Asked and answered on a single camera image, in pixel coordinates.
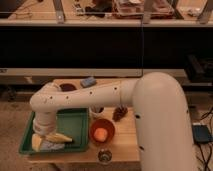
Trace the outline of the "yellow sponge gripper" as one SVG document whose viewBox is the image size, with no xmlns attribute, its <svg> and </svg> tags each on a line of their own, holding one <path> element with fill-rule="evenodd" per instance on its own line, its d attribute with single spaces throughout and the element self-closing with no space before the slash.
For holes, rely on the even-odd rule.
<svg viewBox="0 0 213 171">
<path fill-rule="evenodd" d="M 32 135 L 32 149 L 34 151 L 39 151 L 41 144 L 43 142 L 43 138 L 40 137 L 38 134 L 33 134 Z"/>
</svg>

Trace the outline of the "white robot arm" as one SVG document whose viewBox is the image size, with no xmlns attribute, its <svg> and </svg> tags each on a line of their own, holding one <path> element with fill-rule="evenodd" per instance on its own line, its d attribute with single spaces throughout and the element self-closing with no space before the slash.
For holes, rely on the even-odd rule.
<svg viewBox="0 0 213 171">
<path fill-rule="evenodd" d="M 48 83 L 31 97 L 30 105 L 44 133 L 60 109 L 131 107 L 142 171 L 197 171 L 186 97 L 179 82 L 166 73 L 152 72 L 71 92 Z"/>
</svg>

